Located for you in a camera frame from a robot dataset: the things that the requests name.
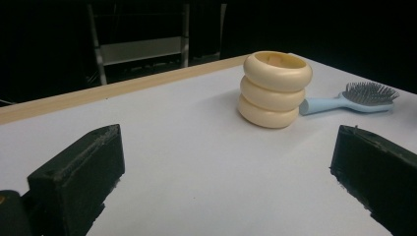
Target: hairbrush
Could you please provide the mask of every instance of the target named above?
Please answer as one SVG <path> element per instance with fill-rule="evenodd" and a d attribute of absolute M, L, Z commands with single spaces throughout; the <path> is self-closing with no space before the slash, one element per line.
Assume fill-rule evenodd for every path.
<path fill-rule="evenodd" d="M 300 104 L 300 114 L 313 113 L 346 107 L 360 112 L 388 111 L 399 93 L 393 88 L 374 83 L 358 82 L 346 85 L 346 90 L 336 98 L 305 98 Z"/>

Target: table surface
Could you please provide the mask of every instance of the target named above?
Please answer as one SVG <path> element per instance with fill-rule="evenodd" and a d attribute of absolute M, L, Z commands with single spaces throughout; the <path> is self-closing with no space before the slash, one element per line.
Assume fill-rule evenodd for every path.
<path fill-rule="evenodd" d="M 417 95 L 398 89 L 389 112 L 335 109 L 261 128 L 237 111 L 245 58 L 0 108 L 0 189 L 22 195 L 38 166 L 120 124 L 126 173 L 89 235 L 390 235 L 329 166 L 340 125 L 417 152 Z M 366 81 L 306 60 L 309 97 Z"/>

